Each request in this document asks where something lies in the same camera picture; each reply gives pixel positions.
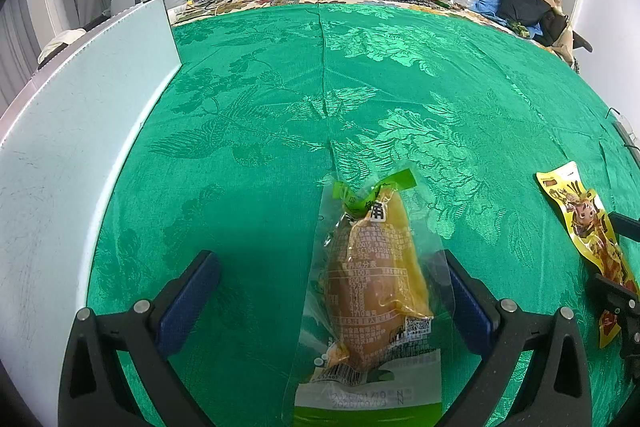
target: qr code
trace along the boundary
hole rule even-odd
[[[404,320],[404,336],[408,341],[417,341],[431,334],[433,317],[406,317]]]

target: blue gripper pad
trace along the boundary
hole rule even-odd
[[[209,253],[160,319],[156,347],[165,358],[182,349],[209,296],[218,287],[221,270],[217,256]]]
[[[491,321],[456,272],[449,272],[456,303],[453,322],[465,341],[466,349],[475,355],[485,357],[494,348]]]

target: bed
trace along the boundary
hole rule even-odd
[[[582,79],[468,11],[381,0],[196,8],[174,25],[182,68],[111,195],[87,305],[126,309],[215,251],[222,284],[171,363],[217,425],[281,425],[322,182],[337,171],[358,185],[411,160],[430,184],[430,227],[473,277],[528,311],[575,311],[594,425],[606,425],[630,390],[619,345],[597,348],[583,263],[534,178],[574,160],[608,210],[634,213],[640,172]],[[640,273],[640,249],[621,240]],[[478,362],[453,335],[444,409]],[[508,413],[527,362],[489,425]]]

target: green label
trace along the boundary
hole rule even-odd
[[[335,182],[334,199],[342,200],[350,214],[360,216],[366,214],[373,202],[378,197],[380,188],[392,187],[395,190],[406,190],[415,187],[416,182],[411,169],[404,169],[388,175],[380,180],[366,198],[359,198],[349,185],[344,182]]]
[[[296,407],[293,410],[293,427],[431,427],[441,417],[441,403],[369,411]]]

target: blue cloth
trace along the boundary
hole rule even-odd
[[[479,13],[483,15],[489,20],[497,22],[500,26],[507,27],[507,21],[505,19],[501,19],[496,15],[498,8],[500,7],[500,0],[476,0],[469,7],[471,11]],[[532,39],[534,35],[542,35],[542,29],[540,28],[540,23],[536,23],[535,26],[526,26],[527,30],[529,30],[529,39]]]

